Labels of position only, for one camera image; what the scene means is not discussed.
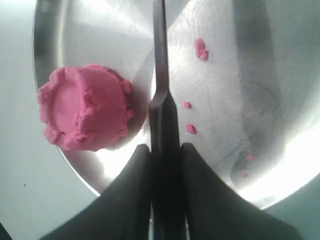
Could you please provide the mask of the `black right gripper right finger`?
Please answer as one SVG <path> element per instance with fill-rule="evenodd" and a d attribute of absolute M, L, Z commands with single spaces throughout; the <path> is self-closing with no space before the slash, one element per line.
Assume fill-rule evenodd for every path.
<path fill-rule="evenodd" d="M 181 148 L 192 240 L 301 240 L 299 231 L 250 204 L 225 184 L 193 144 Z"/>

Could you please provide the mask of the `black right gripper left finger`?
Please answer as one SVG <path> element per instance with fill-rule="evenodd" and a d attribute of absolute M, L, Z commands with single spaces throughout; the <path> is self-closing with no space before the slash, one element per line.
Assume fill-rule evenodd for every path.
<path fill-rule="evenodd" d="M 44 240 L 147 240 L 151 215 L 150 152 L 138 145 L 108 188 Z"/>

